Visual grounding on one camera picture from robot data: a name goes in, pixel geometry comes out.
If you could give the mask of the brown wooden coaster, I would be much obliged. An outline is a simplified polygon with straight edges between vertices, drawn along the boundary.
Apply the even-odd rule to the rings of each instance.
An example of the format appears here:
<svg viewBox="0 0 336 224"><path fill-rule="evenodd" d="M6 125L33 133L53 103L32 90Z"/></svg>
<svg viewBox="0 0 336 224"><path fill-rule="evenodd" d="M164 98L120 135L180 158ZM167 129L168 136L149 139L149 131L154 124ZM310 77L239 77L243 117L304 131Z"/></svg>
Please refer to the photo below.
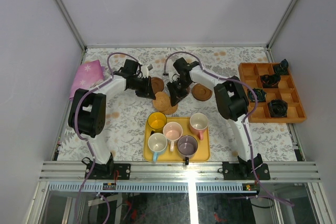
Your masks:
<svg viewBox="0 0 336 224"><path fill-rule="evenodd" d="M157 92L162 92L164 90L164 81L161 78L153 77L151 78L151 85L154 94Z"/></svg>
<svg viewBox="0 0 336 224"><path fill-rule="evenodd" d="M192 88L192 95L198 101L207 101L212 97L212 94L212 90L199 83Z"/></svg>

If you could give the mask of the woven rattan coaster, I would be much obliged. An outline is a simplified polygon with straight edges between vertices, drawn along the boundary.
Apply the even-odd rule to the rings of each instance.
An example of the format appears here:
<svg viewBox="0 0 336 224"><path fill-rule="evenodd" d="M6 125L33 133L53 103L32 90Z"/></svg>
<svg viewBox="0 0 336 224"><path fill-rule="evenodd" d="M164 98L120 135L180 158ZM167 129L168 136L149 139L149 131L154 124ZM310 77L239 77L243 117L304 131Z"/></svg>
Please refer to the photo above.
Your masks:
<svg viewBox="0 0 336 224"><path fill-rule="evenodd" d="M158 111L165 111L170 106L170 97L165 92L157 92L155 100L153 100L153 106Z"/></svg>
<svg viewBox="0 0 336 224"><path fill-rule="evenodd" d="M176 104L175 106L169 106L166 110L163 111L164 114L166 115L171 115L174 114L178 109L178 104Z"/></svg>

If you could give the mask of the salmon pink mug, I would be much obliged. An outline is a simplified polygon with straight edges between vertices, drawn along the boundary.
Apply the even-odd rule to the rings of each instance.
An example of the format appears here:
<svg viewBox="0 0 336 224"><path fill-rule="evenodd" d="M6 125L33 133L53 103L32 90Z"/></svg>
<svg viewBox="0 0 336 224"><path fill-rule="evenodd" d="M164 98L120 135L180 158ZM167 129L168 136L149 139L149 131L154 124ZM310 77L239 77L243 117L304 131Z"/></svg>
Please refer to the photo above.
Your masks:
<svg viewBox="0 0 336 224"><path fill-rule="evenodd" d="M199 140L204 139L204 133L208 128L208 118L203 113L195 113L190 117L190 130L198 137Z"/></svg>

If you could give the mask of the purple black-handled mug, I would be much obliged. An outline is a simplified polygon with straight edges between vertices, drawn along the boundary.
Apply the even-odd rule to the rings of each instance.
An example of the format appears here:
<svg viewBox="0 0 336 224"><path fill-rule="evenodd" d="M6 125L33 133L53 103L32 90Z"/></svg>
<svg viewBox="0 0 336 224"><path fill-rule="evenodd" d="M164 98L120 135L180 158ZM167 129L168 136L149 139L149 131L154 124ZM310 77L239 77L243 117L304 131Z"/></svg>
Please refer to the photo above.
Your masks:
<svg viewBox="0 0 336 224"><path fill-rule="evenodd" d="M179 156L184 161L184 165L187 166L198 150L198 142L193 136L185 135L178 140L176 147Z"/></svg>

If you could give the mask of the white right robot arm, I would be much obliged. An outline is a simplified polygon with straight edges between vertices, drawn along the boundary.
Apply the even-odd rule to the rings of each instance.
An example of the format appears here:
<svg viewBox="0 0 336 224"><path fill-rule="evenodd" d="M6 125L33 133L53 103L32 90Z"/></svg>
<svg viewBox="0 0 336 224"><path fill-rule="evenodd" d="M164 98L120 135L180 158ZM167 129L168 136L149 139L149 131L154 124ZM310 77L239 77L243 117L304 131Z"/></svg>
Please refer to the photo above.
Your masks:
<svg viewBox="0 0 336 224"><path fill-rule="evenodd" d="M171 105L175 106L187 96L187 88L192 83L198 83L215 94L217 109L220 115L227 119L234 132L238 147L240 175L251 179L258 173L258 166L262 164L261 155L253 150L253 141L250 136L248 122L249 101L244 88L250 86L240 81L236 76L223 77L201 66L194 61L188 63L179 58L173 63L177 78L171 77L167 87L171 97Z"/></svg>

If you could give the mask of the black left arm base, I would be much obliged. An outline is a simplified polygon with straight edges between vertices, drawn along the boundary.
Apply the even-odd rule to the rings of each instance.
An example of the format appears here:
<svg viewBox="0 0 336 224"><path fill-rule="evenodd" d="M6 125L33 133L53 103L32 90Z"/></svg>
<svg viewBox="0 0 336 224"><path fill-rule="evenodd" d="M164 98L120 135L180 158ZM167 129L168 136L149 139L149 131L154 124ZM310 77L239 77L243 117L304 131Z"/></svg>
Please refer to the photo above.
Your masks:
<svg viewBox="0 0 336 224"><path fill-rule="evenodd" d="M95 164L88 179L129 180L131 164L115 163L111 155L106 164Z"/></svg>

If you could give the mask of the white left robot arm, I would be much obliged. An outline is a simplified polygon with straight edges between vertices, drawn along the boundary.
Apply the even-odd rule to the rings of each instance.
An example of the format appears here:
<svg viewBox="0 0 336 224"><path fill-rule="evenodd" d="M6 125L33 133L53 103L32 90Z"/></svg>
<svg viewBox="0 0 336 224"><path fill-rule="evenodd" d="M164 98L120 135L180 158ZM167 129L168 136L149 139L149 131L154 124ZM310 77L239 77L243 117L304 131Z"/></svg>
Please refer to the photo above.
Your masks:
<svg viewBox="0 0 336 224"><path fill-rule="evenodd" d="M98 136L106 123L107 100L127 89L135 91L137 97L154 100L149 75L152 68L152 65L142 65L127 59L123 67L101 84L89 90L80 88L75 92L68 125L81 140L87 142L88 149L98 164L97 173L103 179L111 178L115 172L115 166L109 163L111 153L107 144L103 137Z"/></svg>

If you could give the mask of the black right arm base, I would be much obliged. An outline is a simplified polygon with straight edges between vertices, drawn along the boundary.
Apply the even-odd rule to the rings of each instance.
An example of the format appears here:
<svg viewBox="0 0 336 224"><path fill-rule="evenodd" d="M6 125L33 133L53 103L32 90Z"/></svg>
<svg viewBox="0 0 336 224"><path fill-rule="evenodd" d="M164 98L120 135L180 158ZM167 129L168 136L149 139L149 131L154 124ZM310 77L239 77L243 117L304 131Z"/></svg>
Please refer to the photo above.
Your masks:
<svg viewBox="0 0 336 224"><path fill-rule="evenodd" d="M253 159L255 173L259 180L270 180L269 168L263 162L261 155L258 153ZM255 180L252 168L252 161L244 161L238 157L238 163L222 162L223 176L225 180Z"/></svg>

